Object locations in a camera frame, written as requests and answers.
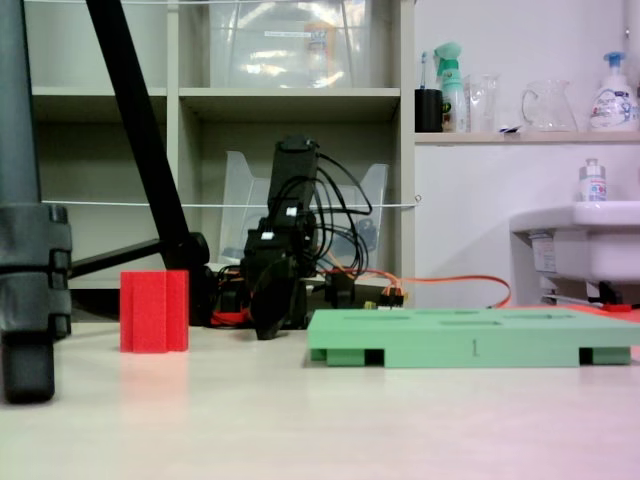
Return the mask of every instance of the glass pitcher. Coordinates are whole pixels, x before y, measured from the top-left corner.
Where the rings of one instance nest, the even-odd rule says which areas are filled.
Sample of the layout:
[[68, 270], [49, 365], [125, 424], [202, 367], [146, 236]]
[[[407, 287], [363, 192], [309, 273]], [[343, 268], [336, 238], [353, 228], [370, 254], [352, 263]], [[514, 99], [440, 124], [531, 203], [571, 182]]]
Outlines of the glass pitcher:
[[522, 93], [522, 118], [538, 132], [575, 132], [576, 119], [565, 95], [569, 82], [542, 80], [527, 85]]

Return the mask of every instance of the clear plastic bin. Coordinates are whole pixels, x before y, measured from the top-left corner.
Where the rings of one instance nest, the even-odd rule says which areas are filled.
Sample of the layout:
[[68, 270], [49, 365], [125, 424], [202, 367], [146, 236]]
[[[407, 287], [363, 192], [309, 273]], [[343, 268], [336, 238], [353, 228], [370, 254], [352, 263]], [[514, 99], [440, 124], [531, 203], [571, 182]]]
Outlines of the clear plastic bin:
[[389, 10], [389, 0], [213, 4], [211, 86], [389, 86]]
[[[374, 164], [360, 182], [362, 190], [372, 205], [382, 205], [384, 202], [388, 169], [387, 165]], [[236, 264], [243, 258], [249, 230], [257, 228], [260, 219], [269, 213], [266, 204], [270, 182], [270, 178], [255, 178], [251, 174], [249, 165], [241, 152], [227, 152], [224, 204], [247, 205], [247, 207], [223, 209], [219, 263]], [[347, 206], [366, 204], [357, 187], [352, 185], [338, 185], [338, 187]], [[323, 205], [326, 206], [324, 197], [324, 192], [321, 192]], [[331, 204], [337, 207], [339, 203], [335, 194], [330, 194], [330, 198]], [[382, 208], [374, 206], [371, 215], [353, 215], [352, 218], [357, 225], [358, 232], [367, 244], [369, 267], [376, 268], [378, 266]], [[346, 215], [334, 215], [334, 223], [348, 226]], [[350, 265], [354, 256], [353, 246], [337, 236], [334, 237], [333, 245], [333, 255], [342, 265]]]

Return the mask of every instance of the white sink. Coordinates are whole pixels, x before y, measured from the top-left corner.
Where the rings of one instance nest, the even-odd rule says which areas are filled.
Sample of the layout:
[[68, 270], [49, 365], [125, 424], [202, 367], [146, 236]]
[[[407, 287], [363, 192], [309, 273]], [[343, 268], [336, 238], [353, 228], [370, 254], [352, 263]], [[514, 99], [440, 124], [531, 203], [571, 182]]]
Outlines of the white sink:
[[546, 277], [640, 282], [640, 202], [576, 203], [519, 214], [511, 231], [529, 235]]

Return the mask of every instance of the green spray bottle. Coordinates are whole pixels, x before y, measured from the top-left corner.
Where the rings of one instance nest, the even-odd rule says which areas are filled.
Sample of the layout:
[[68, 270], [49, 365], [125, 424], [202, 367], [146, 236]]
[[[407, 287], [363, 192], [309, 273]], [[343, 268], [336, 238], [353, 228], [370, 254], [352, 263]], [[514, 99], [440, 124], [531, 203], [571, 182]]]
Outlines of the green spray bottle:
[[442, 129], [449, 133], [465, 133], [469, 125], [469, 111], [464, 97], [458, 57], [462, 47], [455, 42], [436, 48], [438, 78], [442, 82]]

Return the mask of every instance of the pump bottle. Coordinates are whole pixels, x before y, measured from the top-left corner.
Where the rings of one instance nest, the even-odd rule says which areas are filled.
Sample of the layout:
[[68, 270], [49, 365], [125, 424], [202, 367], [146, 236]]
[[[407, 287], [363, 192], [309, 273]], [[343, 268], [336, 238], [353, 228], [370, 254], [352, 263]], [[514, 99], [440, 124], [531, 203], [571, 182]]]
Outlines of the pump bottle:
[[591, 130], [605, 132], [630, 132], [640, 128], [638, 99], [621, 73], [625, 54], [612, 52], [604, 56], [609, 62], [611, 74], [598, 90], [591, 112]]

